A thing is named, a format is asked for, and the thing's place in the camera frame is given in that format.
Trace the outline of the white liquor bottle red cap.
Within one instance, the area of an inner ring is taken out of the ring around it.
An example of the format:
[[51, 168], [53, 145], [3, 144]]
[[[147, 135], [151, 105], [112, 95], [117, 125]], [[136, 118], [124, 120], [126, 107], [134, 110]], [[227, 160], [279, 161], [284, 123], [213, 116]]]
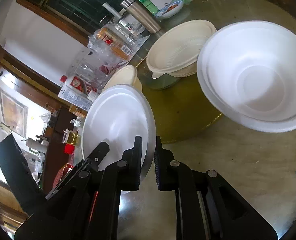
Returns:
[[77, 94], [87, 97], [91, 92], [97, 93], [97, 89], [82, 77], [73, 74], [71, 76], [63, 75], [60, 81], [72, 89]]

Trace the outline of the large cream disposable plate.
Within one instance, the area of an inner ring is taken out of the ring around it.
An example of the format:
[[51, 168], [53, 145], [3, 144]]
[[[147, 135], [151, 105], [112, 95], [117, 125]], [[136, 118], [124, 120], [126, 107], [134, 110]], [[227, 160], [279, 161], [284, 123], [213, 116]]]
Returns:
[[200, 51], [215, 32], [215, 26], [206, 20], [184, 22], [167, 31], [153, 44], [146, 57], [152, 78], [164, 74], [173, 77], [194, 75]]

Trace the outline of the red plastic cup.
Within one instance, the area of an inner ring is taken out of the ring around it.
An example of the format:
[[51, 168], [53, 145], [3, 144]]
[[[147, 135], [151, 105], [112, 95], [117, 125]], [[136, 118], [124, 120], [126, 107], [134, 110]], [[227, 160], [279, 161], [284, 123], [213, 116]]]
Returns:
[[75, 151], [75, 146], [72, 144], [64, 144], [64, 153], [65, 154], [73, 154]]

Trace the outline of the clear cup of tea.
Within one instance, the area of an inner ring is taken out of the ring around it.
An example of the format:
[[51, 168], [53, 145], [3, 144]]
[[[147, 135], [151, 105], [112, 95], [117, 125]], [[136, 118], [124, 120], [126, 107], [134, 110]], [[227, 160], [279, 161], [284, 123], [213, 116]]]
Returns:
[[66, 129], [64, 131], [62, 143], [72, 146], [79, 146], [81, 143], [81, 136], [77, 132]]

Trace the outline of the white foam plate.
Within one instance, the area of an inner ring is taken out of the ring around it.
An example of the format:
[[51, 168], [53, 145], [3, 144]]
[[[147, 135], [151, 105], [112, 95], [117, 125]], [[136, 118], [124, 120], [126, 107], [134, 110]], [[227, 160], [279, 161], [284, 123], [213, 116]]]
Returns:
[[83, 159], [102, 141], [109, 152], [99, 164], [104, 170], [121, 159], [123, 152], [133, 147], [136, 136], [142, 138], [142, 181], [153, 161], [156, 148], [156, 124], [145, 96], [131, 85], [116, 85], [103, 91], [88, 111], [81, 133]]

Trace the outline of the steel thermos flask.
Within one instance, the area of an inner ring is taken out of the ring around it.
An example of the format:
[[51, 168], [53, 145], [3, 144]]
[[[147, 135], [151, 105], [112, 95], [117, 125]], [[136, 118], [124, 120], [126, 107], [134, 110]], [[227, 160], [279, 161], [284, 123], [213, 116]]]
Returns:
[[138, 0], [123, 0], [120, 5], [141, 23], [149, 33], [155, 34], [162, 29], [156, 18]]

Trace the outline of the gold turntable mat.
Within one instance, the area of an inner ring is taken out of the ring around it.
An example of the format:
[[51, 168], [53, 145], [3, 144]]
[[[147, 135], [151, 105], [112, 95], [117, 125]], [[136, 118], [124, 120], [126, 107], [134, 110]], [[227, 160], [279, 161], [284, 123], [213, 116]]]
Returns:
[[157, 135], [168, 144], [192, 138], [221, 116], [205, 97], [197, 75], [152, 79], [146, 62], [137, 65], [142, 93], [153, 111]]

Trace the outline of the white foam bowl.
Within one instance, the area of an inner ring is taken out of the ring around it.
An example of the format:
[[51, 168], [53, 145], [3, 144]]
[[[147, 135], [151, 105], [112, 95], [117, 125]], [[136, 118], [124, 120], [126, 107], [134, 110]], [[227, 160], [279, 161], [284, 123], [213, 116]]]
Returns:
[[287, 28], [245, 21], [220, 29], [198, 56], [197, 78], [211, 104], [238, 124], [296, 129], [296, 35]]

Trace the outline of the clear glass pitcher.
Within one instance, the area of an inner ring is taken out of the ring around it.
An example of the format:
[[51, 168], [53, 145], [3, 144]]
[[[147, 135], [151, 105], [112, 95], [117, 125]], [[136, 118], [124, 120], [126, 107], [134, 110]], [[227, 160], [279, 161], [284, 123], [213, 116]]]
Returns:
[[102, 91], [118, 67], [118, 63], [102, 61], [95, 55], [79, 55], [66, 73], [76, 74], [98, 91]]

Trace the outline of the small cream disposable bowl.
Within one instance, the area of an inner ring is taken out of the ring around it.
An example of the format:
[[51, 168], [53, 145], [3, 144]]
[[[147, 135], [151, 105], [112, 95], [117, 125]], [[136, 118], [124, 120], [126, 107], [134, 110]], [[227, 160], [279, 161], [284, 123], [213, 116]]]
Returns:
[[132, 65], [126, 65], [116, 71], [108, 80], [102, 91], [105, 91], [116, 85], [131, 85], [138, 91], [142, 91], [142, 84], [138, 78], [138, 71]]

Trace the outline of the red wedding glass plate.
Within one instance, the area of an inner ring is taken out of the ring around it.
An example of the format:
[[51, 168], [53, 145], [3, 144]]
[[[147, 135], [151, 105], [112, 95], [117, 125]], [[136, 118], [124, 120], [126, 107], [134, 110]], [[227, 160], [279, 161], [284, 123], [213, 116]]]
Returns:
[[56, 174], [55, 179], [53, 181], [52, 188], [54, 189], [60, 181], [64, 178], [64, 176], [69, 173], [73, 169], [73, 165], [70, 163], [66, 163]]

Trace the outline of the blue white ceramic dish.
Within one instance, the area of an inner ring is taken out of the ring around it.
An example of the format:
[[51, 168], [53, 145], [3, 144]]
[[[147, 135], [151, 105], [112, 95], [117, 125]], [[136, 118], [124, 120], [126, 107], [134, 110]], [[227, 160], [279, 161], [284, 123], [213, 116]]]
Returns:
[[183, 8], [183, 5], [184, 3], [181, 0], [171, 2], [160, 9], [154, 16], [160, 21], [171, 18]]

